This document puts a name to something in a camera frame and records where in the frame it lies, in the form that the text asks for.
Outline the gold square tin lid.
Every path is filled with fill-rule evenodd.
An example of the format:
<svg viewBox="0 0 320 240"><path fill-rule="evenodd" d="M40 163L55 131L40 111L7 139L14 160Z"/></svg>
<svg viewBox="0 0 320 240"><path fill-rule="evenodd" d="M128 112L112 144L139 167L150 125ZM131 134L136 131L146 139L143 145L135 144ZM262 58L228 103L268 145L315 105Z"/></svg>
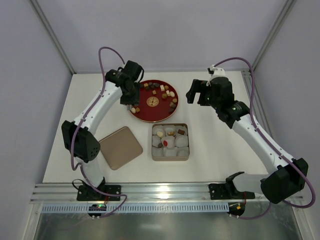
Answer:
<svg viewBox="0 0 320 240"><path fill-rule="evenodd" d="M111 170L118 170L143 153L132 131L124 126L100 141L100 152Z"/></svg>

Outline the white spiral chocolate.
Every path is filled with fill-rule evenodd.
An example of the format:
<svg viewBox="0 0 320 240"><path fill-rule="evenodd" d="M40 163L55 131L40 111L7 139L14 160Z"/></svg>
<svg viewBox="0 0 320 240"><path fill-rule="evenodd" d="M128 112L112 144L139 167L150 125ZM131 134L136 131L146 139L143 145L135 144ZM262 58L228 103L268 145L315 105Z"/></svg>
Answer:
<svg viewBox="0 0 320 240"><path fill-rule="evenodd" d="M163 138L164 137L164 133L162 131L157 131L156 132L156 135L160 138Z"/></svg>

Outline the dark brown chocolate piece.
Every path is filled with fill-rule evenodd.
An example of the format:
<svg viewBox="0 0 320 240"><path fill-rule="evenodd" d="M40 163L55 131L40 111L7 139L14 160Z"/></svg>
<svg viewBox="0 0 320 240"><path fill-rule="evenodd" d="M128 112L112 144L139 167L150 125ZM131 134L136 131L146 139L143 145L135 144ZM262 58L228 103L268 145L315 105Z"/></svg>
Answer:
<svg viewBox="0 0 320 240"><path fill-rule="evenodd" d="M179 129L179 130L177 131L177 133L180 134L180 135L184 135L184 134L185 134L185 131L184 131L183 129Z"/></svg>

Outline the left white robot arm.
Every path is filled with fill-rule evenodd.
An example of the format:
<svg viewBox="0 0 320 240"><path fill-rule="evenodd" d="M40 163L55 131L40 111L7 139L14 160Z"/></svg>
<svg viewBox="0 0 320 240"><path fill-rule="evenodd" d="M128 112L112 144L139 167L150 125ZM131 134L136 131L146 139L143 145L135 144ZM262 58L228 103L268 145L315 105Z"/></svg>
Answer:
<svg viewBox="0 0 320 240"><path fill-rule="evenodd" d="M103 177L97 155L101 145L95 138L96 131L110 108L117 101L133 107L140 102L140 82L144 69L134 61L127 61L118 70L111 69L102 75L102 88L84 111L73 121L64 121L61 126L64 147L70 153L71 168L80 169L85 179L84 186L92 188L101 195L105 178Z"/></svg>

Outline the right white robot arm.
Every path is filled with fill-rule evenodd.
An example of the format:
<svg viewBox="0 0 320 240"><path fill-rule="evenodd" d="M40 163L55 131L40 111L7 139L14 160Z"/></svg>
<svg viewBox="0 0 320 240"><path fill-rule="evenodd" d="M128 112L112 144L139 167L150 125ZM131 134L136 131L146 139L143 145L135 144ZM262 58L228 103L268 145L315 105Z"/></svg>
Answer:
<svg viewBox="0 0 320 240"><path fill-rule="evenodd" d="M227 77L215 77L210 81L194 79L186 99L192 104L199 94L198 104L210 106L218 118L236 132L256 153L267 174L238 172L229 177L238 192L263 194L271 203L278 204L301 191L309 165L303 159L295 159L266 133L250 109L235 100L232 83Z"/></svg>

